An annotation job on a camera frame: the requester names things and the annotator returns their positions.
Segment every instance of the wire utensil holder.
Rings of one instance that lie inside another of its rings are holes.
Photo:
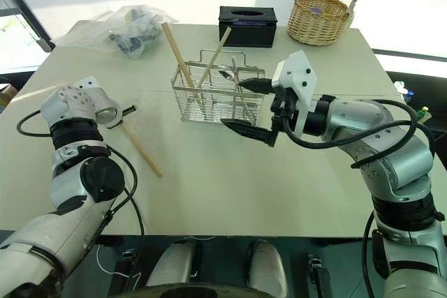
[[[177,99],[182,121],[197,121],[219,123],[221,119],[236,118],[248,121],[253,125],[258,121],[263,94],[256,94],[236,85],[222,76],[219,66],[214,64],[210,74],[199,88],[198,83],[207,64],[203,62],[204,53],[213,53],[215,50],[202,49],[198,61],[185,62],[189,70],[194,88],[190,87],[177,66],[171,80],[175,97]],[[243,52],[222,50],[221,54],[233,55],[242,60],[243,66],[235,70],[239,81],[248,78],[265,78],[265,71],[255,66],[247,65],[247,58]]]

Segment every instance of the cardboard box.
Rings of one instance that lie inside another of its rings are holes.
[[[18,93],[11,84],[0,84],[0,106],[7,106]]]

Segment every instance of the tabletop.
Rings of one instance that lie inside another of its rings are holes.
[[[198,49],[217,43],[216,27],[174,25],[173,31],[186,59],[196,58]],[[209,32],[216,35],[205,38]],[[293,51],[305,50],[318,77],[316,97],[327,93],[349,99],[399,99],[358,30],[348,30],[339,42],[321,50],[288,40],[284,34],[284,29],[278,30],[271,50],[240,49],[247,53],[247,62],[252,60],[264,68],[268,77],[280,60],[279,54],[285,58]],[[184,39],[195,35],[200,35],[196,40],[205,42],[190,40],[191,47],[187,48]],[[354,50],[363,62],[349,52]],[[377,71],[362,72],[369,68],[365,65]],[[105,141],[137,170],[135,200],[147,234],[362,235],[372,210],[371,198],[360,173],[349,169],[351,159],[344,152],[337,148],[304,149],[285,135],[278,137],[275,148],[269,148],[219,124],[181,121],[170,88],[175,67],[164,38],[137,61],[57,47],[0,116],[0,228],[16,230],[31,218],[53,210],[49,197],[52,143],[18,134],[16,123],[38,109],[58,85],[95,75],[108,95],[123,107],[137,106],[124,122],[163,171],[162,177],[155,175],[121,127],[101,128]],[[269,126],[271,100],[271,96],[264,99],[260,126]],[[402,112],[393,110],[393,114],[395,118],[405,117]],[[47,126],[37,117],[26,129],[45,132]],[[317,141],[315,137],[305,139]],[[127,184],[131,184],[131,173],[118,158],[117,162],[125,171]],[[431,177],[437,208],[447,212],[447,204],[440,202],[447,196],[446,171],[438,158]],[[126,205],[120,210],[104,234],[138,234],[133,208]]]

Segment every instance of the white cable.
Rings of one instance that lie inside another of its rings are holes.
[[[137,278],[137,280],[135,281],[135,284],[133,284],[132,291],[135,291],[135,288],[137,287],[138,281],[140,280],[140,277],[141,277],[141,271],[140,271],[138,274],[136,274],[135,276],[138,276],[138,278]]]
[[[189,237],[197,241],[209,241],[217,238],[217,237],[193,237],[192,235],[190,235]]]
[[[96,249],[96,263],[98,264],[99,269],[101,269],[102,271],[104,271],[106,274],[109,274],[109,275],[120,275],[120,276],[123,276],[123,277],[128,278],[129,275],[123,274],[122,272],[108,271],[108,270],[105,270],[105,269],[103,268],[103,266],[101,265],[101,263],[99,263],[99,248],[100,248],[100,247],[101,247],[101,245],[99,244],[99,245],[98,245],[98,249]],[[133,285],[133,289],[132,289],[132,290],[135,290],[135,288],[136,288],[136,286],[137,286],[137,284],[138,284],[138,281],[140,280],[140,277],[141,277],[141,271],[140,271],[139,273],[133,275],[133,277],[136,277],[136,276],[138,276],[138,278],[137,278],[137,280],[135,281],[135,284]]]

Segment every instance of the wooden chopstick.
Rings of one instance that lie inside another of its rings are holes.
[[[121,124],[121,126],[123,128],[123,131],[129,137],[129,139],[131,139],[135,148],[140,152],[141,156],[145,158],[145,160],[149,163],[149,165],[151,166],[153,171],[155,171],[156,175],[158,177],[162,177],[163,176],[162,171],[157,166],[157,164],[149,157],[149,155],[146,154],[146,151],[143,149],[143,147],[141,146],[141,144],[138,141],[138,139],[136,138],[136,136],[134,134],[132,134],[132,132],[127,128],[127,126],[125,126],[124,124]]]
[[[177,62],[180,66],[180,70],[183,72],[183,76],[186,78],[186,81],[188,82],[189,87],[194,87],[193,81],[191,79],[191,74],[189,73],[188,68],[186,67],[186,64],[184,63],[182,55],[180,54],[179,47],[177,45],[177,42],[175,42],[173,32],[170,30],[169,24],[167,22],[164,22],[161,25],[161,28],[163,28],[163,31],[165,32],[166,38],[168,39],[168,42],[169,42],[169,45],[170,45],[171,49],[173,50],[175,58],[177,59]]]
[[[231,32],[231,28],[227,27],[225,30],[225,33],[223,33],[221,42],[219,43],[219,45],[217,46],[216,51],[214,52],[214,54],[211,57],[210,63],[207,65],[205,72],[203,73],[200,82],[198,83],[197,87],[201,87],[202,83],[204,80],[206,80],[207,76],[210,74],[210,70],[212,65],[214,64],[214,62],[216,61],[217,55],[219,55],[219,53],[221,52],[222,47],[224,46],[226,39],[228,38],[228,36],[230,35]]]

